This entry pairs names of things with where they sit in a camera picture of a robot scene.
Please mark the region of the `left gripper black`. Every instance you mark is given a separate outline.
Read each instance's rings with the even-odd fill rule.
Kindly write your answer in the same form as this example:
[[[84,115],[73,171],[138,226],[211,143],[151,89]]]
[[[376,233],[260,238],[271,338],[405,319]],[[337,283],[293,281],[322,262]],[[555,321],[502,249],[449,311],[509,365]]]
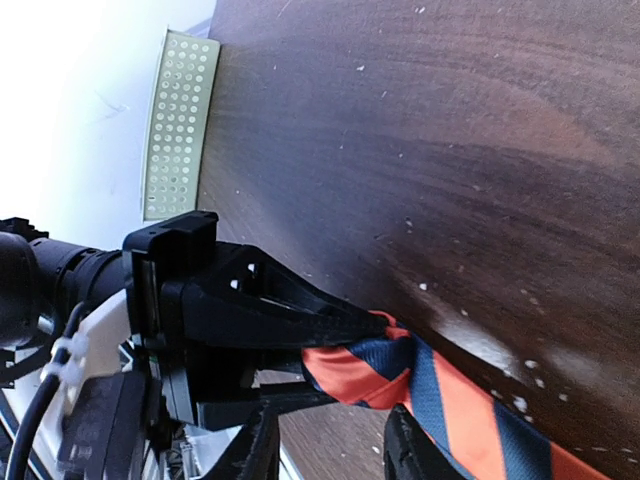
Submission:
[[[327,294],[255,246],[222,242],[193,211],[123,244],[134,341],[155,359],[170,417],[205,430],[331,404],[305,382],[251,388],[255,350],[347,345],[384,335],[384,319]]]

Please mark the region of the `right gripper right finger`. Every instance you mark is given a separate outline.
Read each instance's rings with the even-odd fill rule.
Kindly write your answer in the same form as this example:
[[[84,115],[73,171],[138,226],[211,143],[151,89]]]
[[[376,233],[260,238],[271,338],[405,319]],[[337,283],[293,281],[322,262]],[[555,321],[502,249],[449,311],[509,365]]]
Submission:
[[[383,458],[386,480],[463,479],[402,404],[387,418]]]

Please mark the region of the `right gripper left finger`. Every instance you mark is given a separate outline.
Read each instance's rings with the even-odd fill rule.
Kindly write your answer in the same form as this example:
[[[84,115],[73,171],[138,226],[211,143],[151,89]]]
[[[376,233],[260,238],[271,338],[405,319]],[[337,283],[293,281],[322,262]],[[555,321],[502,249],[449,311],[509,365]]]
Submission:
[[[254,410],[205,480],[277,480],[280,468],[278,417],[267,407]]]

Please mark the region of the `red navy striped tie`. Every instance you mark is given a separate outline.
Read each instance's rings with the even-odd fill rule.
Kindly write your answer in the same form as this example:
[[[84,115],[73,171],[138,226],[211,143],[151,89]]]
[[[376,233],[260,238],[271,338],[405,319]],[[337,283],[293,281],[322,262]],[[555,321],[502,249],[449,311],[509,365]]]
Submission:
[[[602,473],[484,392],[393,316],[379,338],[306,348],[305,378],[343,404],[402,405],[436,460],[464,479],[600,479]]]

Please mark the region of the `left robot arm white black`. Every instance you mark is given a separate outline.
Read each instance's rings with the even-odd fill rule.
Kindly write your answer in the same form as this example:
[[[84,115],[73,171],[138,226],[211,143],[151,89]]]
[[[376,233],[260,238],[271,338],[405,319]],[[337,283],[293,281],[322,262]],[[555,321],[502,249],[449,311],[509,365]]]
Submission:
[[[129,234],[119,250],[1,224],[1,344],[24,345],[40,317],[61,329],[75,305],[126,295],[131,337],[159,364],[170,416],[207,430],[326,405],[304,382],[257,388],[259,370],[298,371],[302,351],[384,335],[383,318],[311,285],[261,249],[220,241],[218,216],[191,211]]]

